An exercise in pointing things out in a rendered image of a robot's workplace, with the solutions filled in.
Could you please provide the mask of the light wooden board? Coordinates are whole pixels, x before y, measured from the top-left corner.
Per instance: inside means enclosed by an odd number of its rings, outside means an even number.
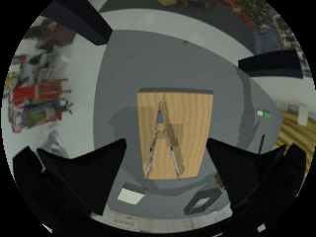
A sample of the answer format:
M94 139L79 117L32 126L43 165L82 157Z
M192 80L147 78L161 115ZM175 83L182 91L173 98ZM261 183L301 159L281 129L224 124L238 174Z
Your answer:
M212 115L213 94L139 91L137 99L139 138L141 138L141 157L145 179L196 177L200 170L202 157L204 157L206 136L209 130L210 115ZM161 106L159 106L159 102L161 102ZM158 110L161 112L163 123L159 122L155 127ZM166 133L163 130L166 130ZM162 134L162 131L165 135ZM154 145L151 147L153 137ZM151 158L146 175L150 147ZM179 174L175 167L171 147L174 149Z

